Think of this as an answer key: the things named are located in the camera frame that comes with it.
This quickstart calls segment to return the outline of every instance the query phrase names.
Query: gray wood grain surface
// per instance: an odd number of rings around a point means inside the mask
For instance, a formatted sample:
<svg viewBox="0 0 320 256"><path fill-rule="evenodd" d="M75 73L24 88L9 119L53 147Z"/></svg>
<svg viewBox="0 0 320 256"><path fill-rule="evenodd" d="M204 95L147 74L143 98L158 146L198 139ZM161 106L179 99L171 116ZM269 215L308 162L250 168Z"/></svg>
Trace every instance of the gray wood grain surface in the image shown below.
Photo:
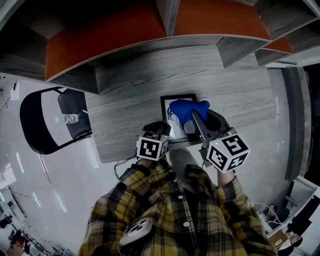
<svg viewBox="0 0 320 256"><path fill-rule="evenodd" d="M272 40L316 20L302 0L259 0L254 7Z"/></svg>
<svg viewBox="0 0 320 256"><path fill-rule="evenodd" d="M0 72L45 80L45 65L7 52L0 52Z"/></svg>
<svg viewBox="0 0 320 256"><path fill-rule="evenodd" d="M320 46L320 21L291 32L287 38L294 53Z"/></svg>
<svg viewBox="0 0 320 256"><path fill-rule="evenodd" d="M98 93L96 70L88 63L82 64L50 80L51 83L89 93Z"/></svg>
<svg viewBox="0 0 320 256"><path fill-rule="evenodd" d="M265 49L257 50L254 54L259 66L269 64L289 55L287 53Z"/></svg>
<svg viewBox="0 0 320 256"><path fill-rule="evenodd" d="M266 41L225 36L216 46L219 50L223 66L228 67L266 44Z"/></svg>
<svg viewBox="0 0 320 256"><path fill-rule="evenodd" d="M47 40L44 37L10 20L0 31L0 38L0 72L45 79Z"/></svg>
<svg viewBox="0 0 320 256"><path fill-rule="evenodd" d="M172 37L178 15L180 0L155 0L166 35Z"/></svg>
<svg viewBox="0 0 320 256"><path fill-rule="evenodd" d="M238 2L238 3L242 3L242 4L246 4L246 5L249 5L249 6L254 6L258 0L232 0L234 2Z"/></svg>
<svg viewBox="0 0 320 256"><path fill-rule="evenodd" d="M254 55L224 68L216 46L194 46L140 55L97 70L105 91L86 93L90 123L100 159L118 161L135 153L144 125L162 120L160 97L196 94L210 102L231 126L241 127L274 118L267 70Z"/></svg>

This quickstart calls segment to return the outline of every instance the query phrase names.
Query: chair seat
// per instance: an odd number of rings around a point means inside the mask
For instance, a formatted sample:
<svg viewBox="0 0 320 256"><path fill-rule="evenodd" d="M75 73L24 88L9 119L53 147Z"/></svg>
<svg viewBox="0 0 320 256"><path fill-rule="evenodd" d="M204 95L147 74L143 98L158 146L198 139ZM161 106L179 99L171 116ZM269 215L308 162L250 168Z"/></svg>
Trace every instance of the chair seat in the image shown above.
<svg viewBox="0 0 320 256"><path fill-rule="evenodd" d="M84 113L87 111L85 94L81 91L66 89L58 97L58 103L62 114L77 114L79 121L67 123L66 126L73 139L91 131L89 116Z"/></svg>

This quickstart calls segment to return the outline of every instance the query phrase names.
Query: orange shelf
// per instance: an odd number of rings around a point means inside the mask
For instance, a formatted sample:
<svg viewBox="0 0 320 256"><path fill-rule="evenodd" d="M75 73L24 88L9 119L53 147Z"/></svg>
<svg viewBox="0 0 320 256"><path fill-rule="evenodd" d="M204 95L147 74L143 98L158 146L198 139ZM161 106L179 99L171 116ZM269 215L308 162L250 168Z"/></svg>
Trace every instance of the orange shelf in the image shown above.
<svg viewBox="0 0 320 256"><path fill-rule="evenodd" d="M225 34L270 40L252 6L227 0L180 0L175 36Z"/></svg>
<svg viewBox="0 0 320 256"><path fill-rule="evenodd" d="M290 45L288 38L286 36L281 37L278 40L275 40L274 42L263 47L263 49L276 50L276 51L281 51L281 52L288 53L288 54L294 53L292 51L291 45Z"/></svg>
<svg viewBox="0 0 320 256"><path fill-rule="evenodd" d="M150 1L132 4L88 23L68 27L50 38L45 79L97 55L165 37L156 5Z"/></svg>

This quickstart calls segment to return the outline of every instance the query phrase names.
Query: white device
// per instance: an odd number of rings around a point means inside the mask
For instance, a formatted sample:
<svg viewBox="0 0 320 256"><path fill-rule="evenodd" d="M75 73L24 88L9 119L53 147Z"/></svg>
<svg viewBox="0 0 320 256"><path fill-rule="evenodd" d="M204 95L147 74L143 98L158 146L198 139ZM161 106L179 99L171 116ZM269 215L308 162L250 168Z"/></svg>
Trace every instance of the white device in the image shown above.
<svg viewBox="0 0 320 256"><path fill-rule="evenodd" d="M206 158L222 173L242 166L251 149L245 137L235 133L210 141Z"/></svg>
<svg viewBox="0 0 320 256"><path fill-rule="evenodd" d="M118 247L128 245L140 238L143 238L150 233L153 224L154 222L151 218L145 217L140 219L123 232Z"/></svg>
<svg viewBox="0 0 320 256"><path fill-rule="evenodd" d="M136 156L158 161L166 154L168 143L169 136L143 130L136 142Z"/></svg>

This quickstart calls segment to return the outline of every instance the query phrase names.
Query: wooden shelf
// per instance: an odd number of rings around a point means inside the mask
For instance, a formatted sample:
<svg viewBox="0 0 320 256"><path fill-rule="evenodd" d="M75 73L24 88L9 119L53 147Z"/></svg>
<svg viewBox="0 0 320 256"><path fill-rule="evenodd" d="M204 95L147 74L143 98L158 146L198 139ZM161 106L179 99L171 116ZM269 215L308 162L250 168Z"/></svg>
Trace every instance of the wooden shelf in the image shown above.
<svg viewBox="0 0 320 256"><path fill-rule="evenodd" d="M317 19L301 0L259 0L254 7L272 40Z"/></svg>
<svg viewBox="0 0 320 256"><path fill-rule="evenodd" d="M270 39L252 6L226 0L180 0L174 35L200 34Z"/></svg>
<svg viewBox="0 0 320 256"><path fill-rule="evenodd" d="M100 67L159 50L213 45L225 68L251 53L265 65L320 46L314 3L26 0L0 31L0 72L98 94Z"/></svg>
<svg viewBox="0 0 320 256"><path fill-rule="evenodd" d="M287 38L294 53L320 46L320 20L289 33Z"/></svg>
<svg viewBox="0 0 320 256"><path fill-rule="evenodd" d="M78 26L48 40L45 79L112 50L165 38L155 3L139 2Z"/></svg>
<svg viewBox="0 0 320 256"><path fill-rule="evenodd" d="M269 64L271 62L277 61L288 56L288 53L278 52L274 50L260 49L255 53L256 61L259 66Z"/></svg>
<svg viewBox="0 0 320 256"><path fill-rule="evenodd" d="M263 47L265 50L273 50L277 52L283 52L288 54L293 54L291 45L286 36L279 38L278 40L269 43L267 46Z"/></svg>

